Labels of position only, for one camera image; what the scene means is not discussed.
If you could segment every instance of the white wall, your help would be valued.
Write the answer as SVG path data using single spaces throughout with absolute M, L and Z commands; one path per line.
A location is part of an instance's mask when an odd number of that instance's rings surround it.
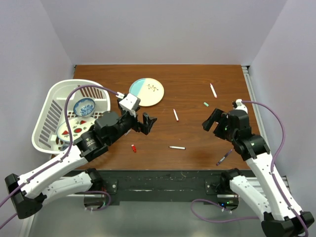
M 1 1 L 0 7 L 0 200 L 7 196 L 4 178 L 47 161 L 31 135 L 49 88 L 69 79 L 71 62 L 39 0 Z M 14 213 L 11 200 L 0 210 L 2 224 Z M 16 237 L 15 217 L 0 236 Z
M 250 74 L 258 101 L 271 105 L 286 129 L 286 141 L 277 167 L 304 210 L 316 216 L 316 1 L 288 0 Z M 281 132 L 276 120 L 261 110 L 269 144 L 276 150 Z M 311 227 L 316 236 L 316 225 Z
M 41 0 L 73 64 L 242 64 L 286 0 Z

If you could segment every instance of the round plate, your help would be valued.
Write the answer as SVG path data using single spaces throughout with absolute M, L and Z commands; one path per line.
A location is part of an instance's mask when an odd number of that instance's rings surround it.
M 140 99 L 140 106 L 152 106 L 157 104 L 164 94 L 162 84 L 153 78 L 141 78 L 135 81 L 129 88 L 129 93 Z
M 79 138 L 84 132 L 87 132 L 94 125 L 93 117 L 75 117 L 69 119 L 69 125 L 73 135 L 73 140 Z M 57 137 L 63 142 L 70 142 L 69 132 L 66 122 L 62 123 L 57 129 Z

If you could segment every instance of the brown tabletop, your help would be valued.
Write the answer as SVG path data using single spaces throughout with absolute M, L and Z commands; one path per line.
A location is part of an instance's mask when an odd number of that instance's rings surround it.
M 232 109 L 232 101 L 238 98 L 250 100 L 241 66 L 78 65 L 74 78 L 93 80 L 122 93 L 127 93 L 131 84 L 140 78 L 157 79 L 164 87 L 164 97 L 157 105 L 141 107 L 138 111 L 140 121 L 143 112 L 158 118 L 151 133 L 145 136 L 131 131 L 110 146 L 107 153 L 82 169 L 248 169 L 235 151 L 216 166 L 232 145 L 215 137 L 213 130 L 206 132 L 201 126 L 215 108 L 228 112 Z M 212 94 L 210 82 L 217 99 Z M 110 95 L 110 98 L 111 110 L 119 113 L 116 97 Z M 173 108 L 179 122 L 174 117 Z M 259 134 L 252 106 L 248 105 L 248 110 L 253 133 Z M 136 153 L 131 144 L 136 146 Z M 186 150 L 174 150 L 169 146 L 186 147 Z

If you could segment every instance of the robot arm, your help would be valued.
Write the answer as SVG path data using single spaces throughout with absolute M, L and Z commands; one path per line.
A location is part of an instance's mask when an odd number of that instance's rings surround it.
M 81 173 L 79 177 L 58 179 L 107 152 L 108 147 L 130 129 L 145 135 L 149 134 L 157 119 L 143 113 L 143 123 L 139 122 L 136 111 L 139 110 L 140 99 L 132 94 L 126 96 L 119 94 L 119 96 L 121 96 L 118 99 L 121 116 L 112 111 L 104 112 L 87 132 L 74 141 L 68 156 L 63 160 L 61 158 L 65 152 L 33 171 L 20 176 L 10 174 L 5 178 L 9 193 L 25 183 L 21 190 L 11 197 L 20 219 L 35 214 L 43 204 L 59 197 L 87 190 L 100 190 L 100 180 L 96 171 Z M 46 167 L 49 168 L 29 180 L 32 175 Z
M 307 227 L 314 222 L 312 214 L 302 210 L 274 168 L 280 188 L 290 201 L 291 206 L 288 207 L 270 172 L 272 155 L 268 145 L 260 135 L 251 133 L 247 108 L 240 99 L 233 102 L 233 107 L 228 113 L 215 109 L 202 124 L 203 129 L 209 131 L 214 122 L 218 123 L 214 130 L 215 136 L 233 144 L 234 150 L 241 155 L 257 177 L 266 198 L 255 190 L 237 169 L 222 173 L 221 190 L 233 191 L 245 200 L 261 220 L 266 236 L 293 237 L 301 234 L 303 227 L 292 210 L 300 214 Z

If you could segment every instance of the white stick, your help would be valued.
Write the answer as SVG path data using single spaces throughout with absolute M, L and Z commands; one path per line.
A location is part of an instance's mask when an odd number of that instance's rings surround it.
M 176 112 L 176 110 L 175 110 L 175 109 L 173 109 L 173 112 L 174 112 L 174 115 L 175 115 L 176 120 L 177 120 L 177 122 L 178 122 L 178 121 L 179 121 L 179 119 L 178 119 L 178 116 L 177 116 L 177 112 Z
M 169 148 L 179 149 L 179 150 L 185 150 L 186 149 L 185 147 L 175 147 L 175 146 L 170 146 Z
M 215 89 L 214 89 L 212 83 L 210 83 L 209 85 L 211 86 L 214 97 L 217 98 L 217 95 L 216 95 L 216 92 L 215 92 Z

